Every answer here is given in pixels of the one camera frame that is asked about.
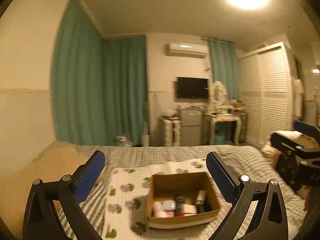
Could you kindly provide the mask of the white charger box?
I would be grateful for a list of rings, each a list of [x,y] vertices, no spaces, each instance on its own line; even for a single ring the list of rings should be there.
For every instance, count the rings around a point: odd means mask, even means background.
[[[199,190],[196,198],[196,205],[203,205],[206,199],[206,190]]]

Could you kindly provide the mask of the black remote control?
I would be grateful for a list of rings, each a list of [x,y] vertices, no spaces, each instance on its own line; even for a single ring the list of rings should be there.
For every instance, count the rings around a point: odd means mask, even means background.
[[[183,205],[185,204],[185,195],[183,194],[176,194],[175,196],[176,202],[176,209],[175,209],[175,216],[180,216],[183,213]]]

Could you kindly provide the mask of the white cylindrical bottle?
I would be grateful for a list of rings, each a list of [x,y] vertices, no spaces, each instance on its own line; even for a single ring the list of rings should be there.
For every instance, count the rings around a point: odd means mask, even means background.
[[[155,218],[167,218],[167,212],[164,211],[162,202],[156,201],[153,203],[153,216]]]

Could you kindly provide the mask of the cream puffy jacket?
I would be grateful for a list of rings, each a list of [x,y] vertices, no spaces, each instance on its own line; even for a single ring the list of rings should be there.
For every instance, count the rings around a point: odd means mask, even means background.
[[[295,150],[295,146],[301,146],[303,148],[319,148],[319,143],[312,137],[304,135],[298,131],[275,131],[264,146],[261,148],[261,152],[265,159],[275,167],[280,155],[282,154],[276,146],[283,146],[284,152]]]

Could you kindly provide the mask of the grey checked bed sheet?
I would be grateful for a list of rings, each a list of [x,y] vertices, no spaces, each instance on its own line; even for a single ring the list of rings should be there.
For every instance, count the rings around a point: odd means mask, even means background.
[[[192,159],[205,159],[209,152],[216,152],[225,163],[240,174],[248,175],[254,181],[267,182],[279,179],[279,175],[263,154],[252,146],[191,146],[191,147],[116,147],[116,146],[75,146],[56,142],[49,149],[74,146],[78,153],[90,157],[95,151],[104,152],[106,165],[102,177],[89,194],[87,200],[80,204],[84,214],[102,237],[105,222],[106,197],[111,185],[111,177],[118,168],[132,169],[167,162],[182,162]]]

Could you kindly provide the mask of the tan pillow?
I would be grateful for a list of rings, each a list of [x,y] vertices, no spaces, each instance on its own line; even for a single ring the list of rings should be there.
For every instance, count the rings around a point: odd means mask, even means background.
[[[25,207],[34,180],[57,181],[65,174],[73,174],[86,161],[88,157],[74,146],[59,147],[47,150],[20,171],[1,177],[1,219],[13,236],[22,238]]]

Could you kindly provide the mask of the white louvered wardrobe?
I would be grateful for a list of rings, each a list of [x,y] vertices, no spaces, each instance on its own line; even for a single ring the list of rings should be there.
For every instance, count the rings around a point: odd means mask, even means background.
[[[293,124],[293,91],[284,42],[251,51],[239,58],[240,100],[247,113],[246,141],[262,147],[275,131]]]

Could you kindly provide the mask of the oval white vanity mirror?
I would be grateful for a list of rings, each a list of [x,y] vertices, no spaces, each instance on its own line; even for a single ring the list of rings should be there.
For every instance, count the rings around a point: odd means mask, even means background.
[[[220,81],[214,81],[210,85],[209,101],[210,105],[217,108],[226,104],[228,99],[227,89]]]

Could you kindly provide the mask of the floral quilted white blanket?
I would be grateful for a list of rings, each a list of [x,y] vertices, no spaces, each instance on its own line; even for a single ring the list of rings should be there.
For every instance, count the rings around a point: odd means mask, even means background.
[[[182,229],[153,229],[146,221],[147,197],[154,174],[206,172],[210,177],[220,212],[212,222]],[[106,197],[103,239],[209,239],[226,216],[228,204],[206,168],[205,159],[167,162],[113,171]]]

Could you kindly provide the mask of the silver mini fridge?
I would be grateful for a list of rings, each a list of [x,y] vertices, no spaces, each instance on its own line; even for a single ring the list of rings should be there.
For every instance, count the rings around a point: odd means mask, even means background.
[[[200,145],[202,135],[202,112],[199,109],[181,109],[180,121],[181,145]]]

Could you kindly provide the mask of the green curtain right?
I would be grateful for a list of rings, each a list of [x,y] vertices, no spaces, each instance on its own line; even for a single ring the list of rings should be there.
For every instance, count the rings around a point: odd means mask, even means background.
[[[209,39],[209,52],[214,81],[220,81],[227,89],[228,99],[239,100],[239,60],[234,42]]]

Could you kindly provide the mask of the green curtain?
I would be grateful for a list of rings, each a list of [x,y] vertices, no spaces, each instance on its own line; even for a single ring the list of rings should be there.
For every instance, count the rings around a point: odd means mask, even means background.
[[[104,39],[79,0],[57,31],[50,75],[55,136],[77,145],[142,143],[147,102],[145,36]]]
[[[239,60],[234,42],[209,39],[209,52],[214,81],[220,81],[227,89],[228,99],[239,100]]]

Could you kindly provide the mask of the white earbuds case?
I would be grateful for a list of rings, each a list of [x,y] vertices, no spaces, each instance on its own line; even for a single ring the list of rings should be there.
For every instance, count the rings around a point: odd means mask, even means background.
[[[162,208],[165,212],[172,212],[176,209],[176,202],[174,200],[164,200],[162,202]]]

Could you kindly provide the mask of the white air conditioner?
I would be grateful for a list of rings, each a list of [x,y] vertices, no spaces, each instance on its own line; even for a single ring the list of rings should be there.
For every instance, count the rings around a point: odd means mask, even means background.
[[[202,44],[170,42],[169,54],[172,56],[191,56],[205,58],[208,55],[208,47]]]

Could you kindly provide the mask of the black wall television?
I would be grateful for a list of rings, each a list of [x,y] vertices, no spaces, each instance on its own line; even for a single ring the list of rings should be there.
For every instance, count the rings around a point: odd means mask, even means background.
[[[208,79],[195,77],[178,77],[176,96],[178,99],[204,99],[209,97]]]

